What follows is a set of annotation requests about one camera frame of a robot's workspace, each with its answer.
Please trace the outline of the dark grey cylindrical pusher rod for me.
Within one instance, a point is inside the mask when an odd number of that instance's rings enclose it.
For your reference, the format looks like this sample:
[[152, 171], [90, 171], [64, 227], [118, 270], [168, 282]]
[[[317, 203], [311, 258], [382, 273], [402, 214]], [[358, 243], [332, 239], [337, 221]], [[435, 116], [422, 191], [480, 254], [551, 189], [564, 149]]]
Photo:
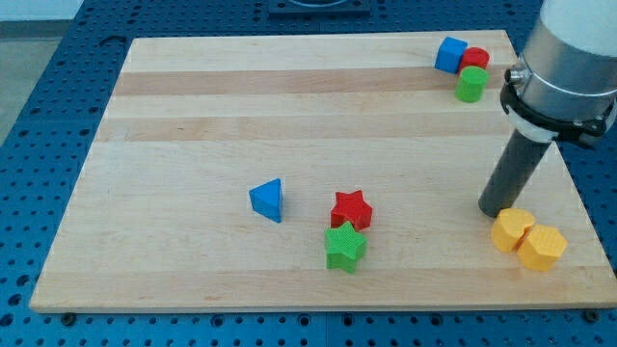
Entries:
[[514, 130], [478, 200], [479, 209], [494, 218], [512, 207], [549, 147]]

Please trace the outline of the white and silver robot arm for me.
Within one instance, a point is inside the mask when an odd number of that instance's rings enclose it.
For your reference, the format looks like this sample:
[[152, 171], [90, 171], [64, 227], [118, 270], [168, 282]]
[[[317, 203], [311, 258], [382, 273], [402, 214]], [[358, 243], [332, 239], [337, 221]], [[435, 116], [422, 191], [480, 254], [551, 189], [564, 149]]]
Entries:
[[550, 145], [592, 147], [616, 121], [616, 0], [546, 0], [500, 105], [514, 131], [478, 201], [511, 207]]

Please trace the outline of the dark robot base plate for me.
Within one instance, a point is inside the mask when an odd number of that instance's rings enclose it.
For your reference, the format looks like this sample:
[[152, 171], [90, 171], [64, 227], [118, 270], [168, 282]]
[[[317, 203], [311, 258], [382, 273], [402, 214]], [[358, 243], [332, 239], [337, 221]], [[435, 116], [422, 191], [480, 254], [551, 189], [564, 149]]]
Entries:
[[371, 0], [268, 0], [267, 11], [271, 17], [292, 15], [369, 15]]

